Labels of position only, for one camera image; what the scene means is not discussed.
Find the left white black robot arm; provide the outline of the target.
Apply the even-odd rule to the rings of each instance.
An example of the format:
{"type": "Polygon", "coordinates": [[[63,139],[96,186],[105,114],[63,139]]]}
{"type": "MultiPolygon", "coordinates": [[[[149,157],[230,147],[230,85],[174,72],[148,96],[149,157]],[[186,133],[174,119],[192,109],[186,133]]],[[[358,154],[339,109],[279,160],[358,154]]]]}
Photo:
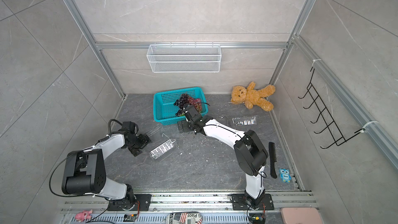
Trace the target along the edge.
{"type": "Polygon", "coordinates": [[[135,203],[132,186],[107,177],[105,159],[118,149],[128,149],[135,157],[141,154],[151,139],[138,131],[138,125],[131,121],[111,119],[104,138],[89,148],[67,155],[62,192],[67,196],[94,195],[110,201],[135,203]]]}

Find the red grape bunch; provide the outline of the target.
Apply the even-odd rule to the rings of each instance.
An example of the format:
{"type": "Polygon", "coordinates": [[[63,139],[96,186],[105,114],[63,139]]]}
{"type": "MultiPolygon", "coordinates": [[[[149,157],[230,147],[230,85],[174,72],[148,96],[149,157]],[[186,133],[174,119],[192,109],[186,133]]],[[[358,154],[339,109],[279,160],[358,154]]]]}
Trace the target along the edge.
{"type": "Polygon", "coordinates": [[[188,103],[190,105],[193,105],[199,113],[203,111],[201,99],[195,99],[193,97],[189,97],[188,103]]]}

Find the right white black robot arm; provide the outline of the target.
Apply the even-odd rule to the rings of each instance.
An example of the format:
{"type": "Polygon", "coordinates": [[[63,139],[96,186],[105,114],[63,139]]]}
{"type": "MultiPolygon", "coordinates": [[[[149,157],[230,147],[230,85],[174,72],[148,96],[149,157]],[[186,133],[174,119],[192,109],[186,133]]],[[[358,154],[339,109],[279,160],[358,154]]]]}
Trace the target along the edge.
{"type": "Polygon", "coordinates": [[[237,163],[246,174],[245,200],[251,208],[261,206],[265,197],[263,179],[266,178],[264,170],[268,152],[256,132],[230,128],[210,116],[203,116],[191,104],[187,104],[182,112],[186,119],[178,122],[181,133],[200,133],[218,139],[234,149],[237,163]]]}

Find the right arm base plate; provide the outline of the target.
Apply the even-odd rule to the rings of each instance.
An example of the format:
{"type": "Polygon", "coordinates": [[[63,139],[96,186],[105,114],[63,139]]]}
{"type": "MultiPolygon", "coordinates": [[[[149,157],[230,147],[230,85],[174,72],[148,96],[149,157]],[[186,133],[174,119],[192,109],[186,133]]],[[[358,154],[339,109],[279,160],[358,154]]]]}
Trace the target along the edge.
{"type": "Polygon", "coordinates": [[[248,193],[232,194],[230,200],[235,211],[238,210],[274,210],[274,203],[270,194],[261,193],[256,199],[251,197],[248,193]]]}

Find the teal plastic basket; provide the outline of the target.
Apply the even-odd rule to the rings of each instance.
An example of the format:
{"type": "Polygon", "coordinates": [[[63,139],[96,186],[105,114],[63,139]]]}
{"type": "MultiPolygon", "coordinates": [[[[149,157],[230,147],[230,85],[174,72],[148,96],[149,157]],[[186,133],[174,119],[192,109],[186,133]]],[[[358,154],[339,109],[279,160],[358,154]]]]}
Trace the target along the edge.
{"type": "Polygon", "coordinates": [[[178,105],[174,105],[176,100],[180,99],[182,94],[187,94],[192,98],[200,99],[201,103],[197,106],[202,108],[201,114],[208,113],[208,105],[205,94],[200,87],[185,88],[171,91],[158,92],[153,97],[153,118],[156,122],[163,125],[177,124],[177,122],[185,120],[185,116],[177,116],[179,111],[178,105]]]}

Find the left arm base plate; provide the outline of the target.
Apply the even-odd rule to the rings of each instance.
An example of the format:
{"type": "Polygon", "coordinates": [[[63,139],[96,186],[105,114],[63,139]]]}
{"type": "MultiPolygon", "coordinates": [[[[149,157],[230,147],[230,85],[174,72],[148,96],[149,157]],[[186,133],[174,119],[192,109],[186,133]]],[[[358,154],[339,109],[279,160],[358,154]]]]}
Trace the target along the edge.
{"type": "Polygon", "coordinates": [[[133,203],[122,204],[122,200],[110,201],[108,211],[148,211],[151,203],[151,194],[137,194],[133,203]]]}

